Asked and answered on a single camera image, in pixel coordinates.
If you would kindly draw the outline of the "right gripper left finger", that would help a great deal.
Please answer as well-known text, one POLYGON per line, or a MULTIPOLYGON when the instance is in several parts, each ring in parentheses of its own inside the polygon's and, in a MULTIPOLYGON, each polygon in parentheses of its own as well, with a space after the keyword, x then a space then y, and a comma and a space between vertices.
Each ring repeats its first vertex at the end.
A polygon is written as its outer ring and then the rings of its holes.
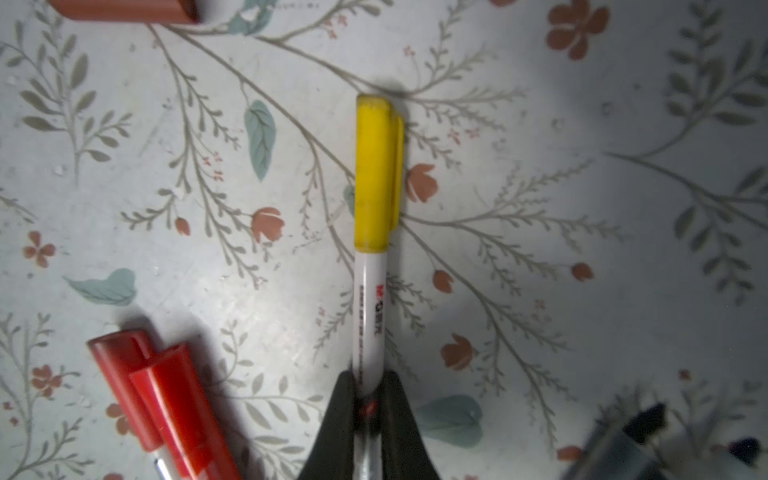
POLYGON ((337 377, 313 448, 298 480, 353 478, 355 403, 354 377, 346 370, 337 377))

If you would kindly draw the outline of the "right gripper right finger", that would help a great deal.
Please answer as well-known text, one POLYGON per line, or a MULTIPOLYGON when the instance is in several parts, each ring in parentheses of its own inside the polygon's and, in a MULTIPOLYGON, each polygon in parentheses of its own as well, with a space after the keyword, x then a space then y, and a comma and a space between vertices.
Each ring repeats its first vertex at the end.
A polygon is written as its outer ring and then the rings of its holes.
POLYGON ((439 480, 402 382, 386 371, 381 383, 381 443, 386 480, 439 480))

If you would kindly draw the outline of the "red capped marker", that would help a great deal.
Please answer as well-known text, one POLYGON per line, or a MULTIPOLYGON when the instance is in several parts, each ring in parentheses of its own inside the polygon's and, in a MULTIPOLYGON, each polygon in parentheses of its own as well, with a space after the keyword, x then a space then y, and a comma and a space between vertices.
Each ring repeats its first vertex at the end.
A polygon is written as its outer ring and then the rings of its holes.
POLYGON ((170 455, 174 479, 240 477, 187 344, 155 355, 129 379, 170 455))
POLYGON ((126 415, 142 449, 152 457, 160 479, 181 479, 165 441, 130 375, 148 365, 155 350, 140 329, 122 330, 91 339, 87 347, 126 415))

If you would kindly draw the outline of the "pink highlighter pen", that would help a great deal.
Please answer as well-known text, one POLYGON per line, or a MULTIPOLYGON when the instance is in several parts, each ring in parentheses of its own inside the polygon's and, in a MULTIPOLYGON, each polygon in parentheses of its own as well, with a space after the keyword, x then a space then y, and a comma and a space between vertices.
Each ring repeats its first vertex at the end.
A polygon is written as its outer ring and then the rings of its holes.
POLYGON ((666 479, 648 442, 667 426, 667 406, 658 402, 606 430, 564 476, 577 480, 666 479))

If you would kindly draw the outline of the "yellow capped marker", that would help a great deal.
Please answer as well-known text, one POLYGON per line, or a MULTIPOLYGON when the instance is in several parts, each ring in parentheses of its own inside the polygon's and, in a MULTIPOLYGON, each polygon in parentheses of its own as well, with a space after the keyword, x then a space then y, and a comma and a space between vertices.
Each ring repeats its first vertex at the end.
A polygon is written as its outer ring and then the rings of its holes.
POLYGON ((404 120, 384 97, 356 99, 353 343, 354 477, 383 477, 378 389, 385 372, 390 236, 398 224, 404 120))

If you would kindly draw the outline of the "dark brown pen cap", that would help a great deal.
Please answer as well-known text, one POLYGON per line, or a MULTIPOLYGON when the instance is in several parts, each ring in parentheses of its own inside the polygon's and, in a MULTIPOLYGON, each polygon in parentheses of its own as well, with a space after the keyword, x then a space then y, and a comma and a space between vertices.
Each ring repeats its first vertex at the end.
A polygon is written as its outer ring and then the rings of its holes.
POLYGON ((197 24, 195 1, 185 0, 50 0, 64 17, 77 21, 197 24))

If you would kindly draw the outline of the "blue capped marker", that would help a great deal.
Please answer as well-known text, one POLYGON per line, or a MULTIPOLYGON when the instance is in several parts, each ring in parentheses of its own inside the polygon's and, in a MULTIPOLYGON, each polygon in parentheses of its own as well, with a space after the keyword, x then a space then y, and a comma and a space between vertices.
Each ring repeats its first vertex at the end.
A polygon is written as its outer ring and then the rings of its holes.
POLYGON ((691 461, 679 473, 662 473, 662 479, 750 480, 757 479, 756 463, 763 453, 761 442, 745 437, 717 447, 709 457, 691 461))

